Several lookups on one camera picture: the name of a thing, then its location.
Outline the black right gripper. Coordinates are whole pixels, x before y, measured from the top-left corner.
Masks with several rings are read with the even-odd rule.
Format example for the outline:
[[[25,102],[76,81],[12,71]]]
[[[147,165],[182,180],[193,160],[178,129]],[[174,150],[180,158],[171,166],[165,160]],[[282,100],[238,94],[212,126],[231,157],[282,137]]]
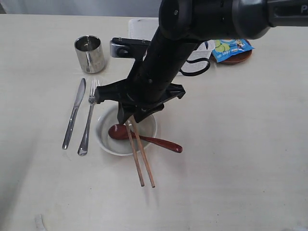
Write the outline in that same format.
[[[181,99],[185,93],[183,86],[173,84],[171,78],[140,77],[98,86],[94,96],[98,104],[104,101],[117,102],[117,120],[123,125],[132,115],[140,123],[150,115],[162,111],[164,103],[173,98]]]

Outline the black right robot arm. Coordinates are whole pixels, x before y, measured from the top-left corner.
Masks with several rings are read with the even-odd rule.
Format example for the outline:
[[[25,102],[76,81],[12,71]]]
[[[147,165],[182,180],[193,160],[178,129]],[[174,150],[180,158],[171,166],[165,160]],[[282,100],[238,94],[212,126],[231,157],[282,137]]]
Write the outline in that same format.
[[[173,79],[191,53],[212,39],[258,39],[276,26],[307,26],[305,0],[164,0],[148,40],[113,38],[115,57],[134,58],[126,79],[98,86],[97,103],[118,102],[117,119],[141,122],[185,90]]]

